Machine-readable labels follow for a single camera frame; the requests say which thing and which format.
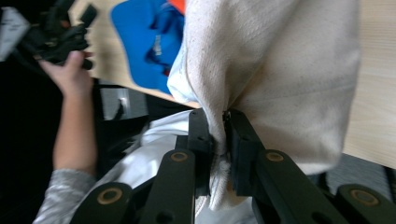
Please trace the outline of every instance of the white cloth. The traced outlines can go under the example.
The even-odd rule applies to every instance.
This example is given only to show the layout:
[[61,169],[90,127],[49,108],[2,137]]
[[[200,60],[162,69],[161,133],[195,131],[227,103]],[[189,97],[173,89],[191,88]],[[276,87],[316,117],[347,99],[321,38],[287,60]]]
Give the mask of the white cloth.
[[222,112],[243,111],[267,148],[307,174],[343,150],[360,64],[358,0],[188,0],[168,87],[204,109],[215,139],[209,207],[234,206]]
[[[120,162],[120,176],[115,181],[136,188],[154,177],[158,173],[163,155],[175,149],[177,136],[188,134],[190,112],[183,111],[152,121],[148,130],[142,134],[139,147]],[[196,206],[197,224],[257,223],[250,200],[222,212],[210,211],[205,201],[202,203]]]

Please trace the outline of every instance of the blue fabric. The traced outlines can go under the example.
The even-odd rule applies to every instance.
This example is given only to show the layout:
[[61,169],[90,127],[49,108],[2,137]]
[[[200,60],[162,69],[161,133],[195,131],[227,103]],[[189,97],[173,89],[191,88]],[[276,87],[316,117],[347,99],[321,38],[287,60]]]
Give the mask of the blue fabric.
[[111,10],[136,85],[170,94],[167,73],[180,49],[184,16],[166,0],[130,0]]

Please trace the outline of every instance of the person's hand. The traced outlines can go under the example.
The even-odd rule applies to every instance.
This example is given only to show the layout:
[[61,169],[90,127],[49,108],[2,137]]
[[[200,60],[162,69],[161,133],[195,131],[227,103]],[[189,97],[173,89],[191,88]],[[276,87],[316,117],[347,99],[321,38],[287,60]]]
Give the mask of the person's hand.
[[85,52],[71,51],[64,66],[46,61],[39,61],[39,64],[55,82],[64,97],[85,98],[91,96],[92,93],[92,78],[87,70],[81,68],[86,56]]

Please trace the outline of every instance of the gray sleeve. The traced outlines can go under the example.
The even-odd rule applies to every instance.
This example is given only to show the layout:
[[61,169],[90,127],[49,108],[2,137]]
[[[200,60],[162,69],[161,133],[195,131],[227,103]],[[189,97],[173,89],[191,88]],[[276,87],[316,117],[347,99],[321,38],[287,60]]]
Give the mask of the gray sleeve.
[[93,176],[81,171],[69,169],[53,171],[44,202],[33,223],[69,223],[78,205],[95,182]]

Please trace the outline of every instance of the round hole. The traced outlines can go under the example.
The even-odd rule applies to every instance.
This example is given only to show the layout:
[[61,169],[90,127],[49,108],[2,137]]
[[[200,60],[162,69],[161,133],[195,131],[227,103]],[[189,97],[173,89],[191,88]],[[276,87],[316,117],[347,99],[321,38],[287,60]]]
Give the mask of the round hole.
[[174,154],[171,155],[172,161],[184,161],[188,158],[186,153],[184,152],[175,152]]
[[283,161],[283,156],[275,152],[268,152],[267,154],[265,154],[265,157],[269,161]]
[[157,223],[162,223],[162,224],[171,223],[173,219],[174,216],[169,211],[161,211],[161,213],[158,214],[156,217]]
[[312,218],[318,224],[332,224],[332,220],[329,217],[326,217],[326,215],[319,213],[319,212],[314,212],[312,214]]
[[375,206],[379,204],[379,200],[371,193],[361,189],[353,189],[350,191],[350,195],[359,203],[366,206]]
[[99,204],[111,204],[118,201],[122,196],[122,190],[118,188],[104,189],[97,197]]

